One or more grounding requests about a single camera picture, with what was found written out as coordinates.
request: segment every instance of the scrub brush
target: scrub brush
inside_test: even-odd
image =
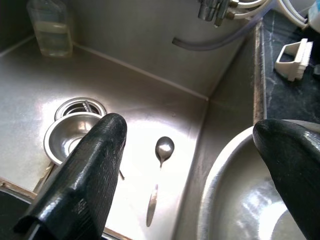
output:
[[[284,45],[275,62],[274,69],[291,82],[295,79],[301,80],[309,65],[313,44],[313,41],[308,42],[307,38],[303,38],[299,42]],[[295,56],[294,61],[280,61],[284,53]]]

